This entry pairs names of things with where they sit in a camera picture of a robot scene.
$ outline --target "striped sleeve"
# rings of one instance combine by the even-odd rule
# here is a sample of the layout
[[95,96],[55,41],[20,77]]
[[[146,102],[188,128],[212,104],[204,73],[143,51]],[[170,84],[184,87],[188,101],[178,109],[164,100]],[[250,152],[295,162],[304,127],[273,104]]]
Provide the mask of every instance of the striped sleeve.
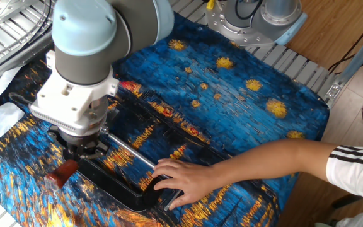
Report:
[[351,194],[363,197],[363,148],[339,146],[330,154],[327,179]]
[[[327,179],[333,185],[363,197],[363,148],[339,146],[330,154],[326,168]],[[337,224],[363,227],[363,214]]]

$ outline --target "human hand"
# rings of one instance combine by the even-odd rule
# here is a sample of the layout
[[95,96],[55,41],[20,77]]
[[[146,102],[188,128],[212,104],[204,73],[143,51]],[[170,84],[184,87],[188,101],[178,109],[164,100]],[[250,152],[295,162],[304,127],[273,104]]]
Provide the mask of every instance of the human hand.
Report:
[[216,178],[214,178],[216,174],[210,166],[185,163],[169,158],[158,162],[159,164],[154,167],[153,177],[167,175],[173,178],[158,182],[154,189],[180,189],[184,192],[184,195],[172,202],[170,210],[196,202],[216,189],[214,188],[216,187]]

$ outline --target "painted tablecloth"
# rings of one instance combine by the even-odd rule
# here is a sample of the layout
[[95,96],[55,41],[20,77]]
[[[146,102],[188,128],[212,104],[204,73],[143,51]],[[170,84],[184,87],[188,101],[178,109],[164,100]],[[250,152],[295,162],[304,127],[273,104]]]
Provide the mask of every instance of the painted tablecloth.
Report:
[[[319,140],[328,120],[309,88],[180,15],[169,37],[113,68],[122,87],[109,98],[120,111],[111,131],[153,162],[210,165],[269,141]],[[227,185],[169,212],[132,212],[78,173],[47,190],[43,177],[63,163],[62,147],[47,135],[49,123],[8,95],[33,101],[50,73],[40,56],[0,96],[26,112],[0,138],[0,203],[22,226],[276,226],[297,175]],[[144,190],[152,170],[112,145],[99,162]]]

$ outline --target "white sleeve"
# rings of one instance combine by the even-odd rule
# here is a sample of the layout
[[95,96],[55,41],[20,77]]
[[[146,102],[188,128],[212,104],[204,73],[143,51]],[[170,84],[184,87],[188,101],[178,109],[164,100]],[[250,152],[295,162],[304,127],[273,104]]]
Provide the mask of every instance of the white sleeve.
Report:
[[337,147],[327,161],[326,175],[333,185],[363,197],[363,148]]

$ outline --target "wooden floor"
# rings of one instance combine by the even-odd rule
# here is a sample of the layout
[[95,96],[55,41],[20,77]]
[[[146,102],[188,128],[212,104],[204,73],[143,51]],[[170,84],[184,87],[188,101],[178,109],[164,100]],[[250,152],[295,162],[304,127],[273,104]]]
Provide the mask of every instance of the wooden floor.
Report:
[[[329,68],[349,50],[363,32],[363,1],[302,0],[309,15],[302,30],[288,44],[293,51]],[[355,48],[358,51],[363,44]],[[343,64],[336,72],[345,67]],[[363,146],[361,108],[363,106],[363,67],[347,84],[330,114],[324,142]],[[301,174],[280,217],[278,227],[313,227],[326,219],[329,205],[347,193],[311,175]],[[363,212],[363,201],[332,214],[333,219]]]

